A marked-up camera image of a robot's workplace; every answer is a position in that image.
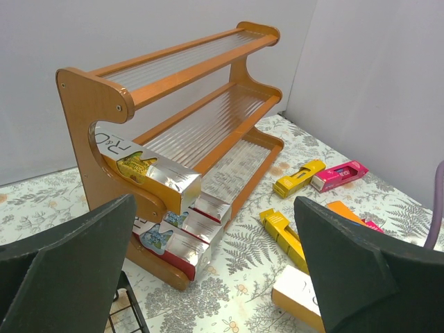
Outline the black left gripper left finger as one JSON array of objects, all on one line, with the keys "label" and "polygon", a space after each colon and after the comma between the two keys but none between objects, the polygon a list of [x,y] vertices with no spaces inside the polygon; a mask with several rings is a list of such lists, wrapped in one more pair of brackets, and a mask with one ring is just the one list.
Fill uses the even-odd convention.
[{"label": "black left gripper left finger", "polygon": [[104,332],[137,205],[120,196],[1,246],[2,332]]}]

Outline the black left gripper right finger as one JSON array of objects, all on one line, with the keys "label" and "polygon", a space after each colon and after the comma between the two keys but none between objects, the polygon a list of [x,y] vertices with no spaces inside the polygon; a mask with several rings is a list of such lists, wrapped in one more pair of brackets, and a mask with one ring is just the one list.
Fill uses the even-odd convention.
[{"label": "black left gripper right finger", "polygon": [[294,217],[326,332],[442,332],[443,253],[298,196]]}]

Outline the yellow Be You toothpaste box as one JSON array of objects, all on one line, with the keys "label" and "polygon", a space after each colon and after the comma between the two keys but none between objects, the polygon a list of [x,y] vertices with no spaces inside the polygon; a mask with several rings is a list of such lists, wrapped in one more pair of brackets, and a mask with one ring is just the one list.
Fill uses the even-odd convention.
[{"label": "yellow Be You toothpaste box", "polygon": [[276,241],[278,246],[287,254],[296,267],[309,274],[305,254],[298,234],[290,228],[289,220],[274,209],[263,211],[259,219],[264,229]]}]

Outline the pink Be You toothpaste box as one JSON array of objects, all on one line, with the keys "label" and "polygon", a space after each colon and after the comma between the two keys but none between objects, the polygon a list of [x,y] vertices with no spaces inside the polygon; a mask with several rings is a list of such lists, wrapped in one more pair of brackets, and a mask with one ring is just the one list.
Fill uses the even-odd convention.
[{"label": "pink Be You toothpaste box", "polygon": [[319,193],[335,189],[364,177],[368,169],[356,160],[352,160],[316,173],[310,185]]}]

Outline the silver red R&O box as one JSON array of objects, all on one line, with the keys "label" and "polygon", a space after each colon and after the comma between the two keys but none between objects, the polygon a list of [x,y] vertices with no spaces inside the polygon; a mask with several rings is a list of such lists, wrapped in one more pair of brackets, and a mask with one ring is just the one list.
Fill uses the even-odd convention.
[{"label": "silver red R&O box", "polygon": [[167,212],[163,221],[209,244],[218,244],[223,237],[223,226],[200,212],[185,210],[181,215]]}]

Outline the silver gold R&O box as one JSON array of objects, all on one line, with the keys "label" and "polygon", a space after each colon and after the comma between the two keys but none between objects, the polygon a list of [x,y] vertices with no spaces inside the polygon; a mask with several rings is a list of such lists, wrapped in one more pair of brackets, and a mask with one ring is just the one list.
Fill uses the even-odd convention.
[{"label": "silver gold R&O box", "polygon": [[108,166],[126,182],[157,196],[182,214],[201,193],[201,174],[132,141],[96,127],[95,141]]}]

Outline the silver R&O Ice Mint box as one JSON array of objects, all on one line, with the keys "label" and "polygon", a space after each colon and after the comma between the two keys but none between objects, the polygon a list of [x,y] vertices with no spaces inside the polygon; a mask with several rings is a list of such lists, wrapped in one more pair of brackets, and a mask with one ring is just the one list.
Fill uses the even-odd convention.
[{"label": "silver R&O Ice Mint box", "polygon": [[232,214],[231,204],[204,192],[200,194],[191,208],[221,225],[225,225]]}]

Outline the white gold R&O box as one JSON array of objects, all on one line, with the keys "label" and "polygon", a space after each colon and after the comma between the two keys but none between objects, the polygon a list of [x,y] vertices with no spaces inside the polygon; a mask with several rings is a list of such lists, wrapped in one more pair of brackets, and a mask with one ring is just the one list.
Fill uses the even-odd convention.
[{"label": "white gold R&O box", "polygon": [[316,294],[308,274],[286,265],[271,292],[273,303],[318,332],[325,332]]}]

